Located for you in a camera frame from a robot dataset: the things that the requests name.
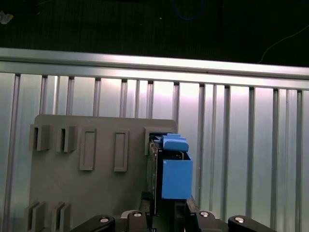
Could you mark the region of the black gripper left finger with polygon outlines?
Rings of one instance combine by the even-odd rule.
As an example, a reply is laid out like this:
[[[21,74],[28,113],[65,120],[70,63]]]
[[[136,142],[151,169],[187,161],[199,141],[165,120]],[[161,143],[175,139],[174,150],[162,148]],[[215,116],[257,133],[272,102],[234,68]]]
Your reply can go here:
[[[140,197],[140,207],[136,210],[125,211],[120,218],[109,215],[96,215],[77,227],[72,232],[150,232],[152,196],[143,191]]]

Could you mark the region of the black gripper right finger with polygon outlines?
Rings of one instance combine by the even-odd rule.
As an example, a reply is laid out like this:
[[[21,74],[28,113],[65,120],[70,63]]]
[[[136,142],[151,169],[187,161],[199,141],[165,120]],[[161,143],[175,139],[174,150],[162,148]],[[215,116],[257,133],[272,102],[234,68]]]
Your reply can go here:
[[[231,216],[227,222],[213,212],[200,210],[193,198],[174,201],[175,232],[269,232],[267,227],[243,215]]]

